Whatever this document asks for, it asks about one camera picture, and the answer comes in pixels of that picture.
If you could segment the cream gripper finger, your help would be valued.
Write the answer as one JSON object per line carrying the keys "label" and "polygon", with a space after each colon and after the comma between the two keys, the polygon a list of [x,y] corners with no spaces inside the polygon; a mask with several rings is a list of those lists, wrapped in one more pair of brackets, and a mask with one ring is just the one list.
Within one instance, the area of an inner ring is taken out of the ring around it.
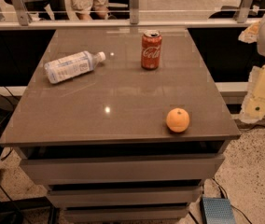
{"label": "cream gripper finger", "polygon": [[238,36],[238,40],[247,44],[257,42],[259,26],[260,26],[259,21],[252,23],[245,30],[241,31],[241,33]]}
{"label": "cream gripper finger", "polygon": [[250,72],[247,95],[240,112],[241,122],[258,122],[265,117],[265,64],[254,66]]}

